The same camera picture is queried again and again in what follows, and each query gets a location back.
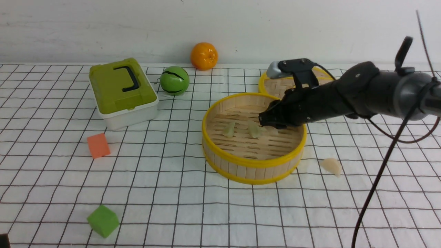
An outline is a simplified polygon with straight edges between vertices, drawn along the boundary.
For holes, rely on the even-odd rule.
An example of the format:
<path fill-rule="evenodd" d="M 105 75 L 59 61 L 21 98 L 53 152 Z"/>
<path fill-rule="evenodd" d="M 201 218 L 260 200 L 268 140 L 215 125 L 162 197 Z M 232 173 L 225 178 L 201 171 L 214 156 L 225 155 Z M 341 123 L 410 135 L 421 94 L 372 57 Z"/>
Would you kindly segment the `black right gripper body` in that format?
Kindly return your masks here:
<path fill-rule="evenodd" d="M 258 115 L 260 126 L 277 129 L 355 114 L 355 109 L 337 89 L 336 83 L 315 88 L 287 90 L 281 100 L 274 100 Z"/>

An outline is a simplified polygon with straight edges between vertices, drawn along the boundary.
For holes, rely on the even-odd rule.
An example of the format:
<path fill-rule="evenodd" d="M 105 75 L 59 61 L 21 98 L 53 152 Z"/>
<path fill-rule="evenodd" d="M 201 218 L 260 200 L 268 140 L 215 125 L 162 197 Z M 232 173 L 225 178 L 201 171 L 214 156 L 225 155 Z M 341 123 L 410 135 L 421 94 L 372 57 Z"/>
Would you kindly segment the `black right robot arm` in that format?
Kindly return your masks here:
<path fill-rule="evenodd" d="M 403 40 L 392 72 L 380 71 L 367 61 L 323 85 L 313 73 L 318 64 L 307 58 L 272 62 L 267 76 L 272 80 L 291 76 L 295 87 L 259 114 L 260 125 L 284 129 L 339 116 L 369 119 L 383 114 L 412 121 L 440 116 L 440 81 L 403 67 L 412 41 L 412 37 Z"/>

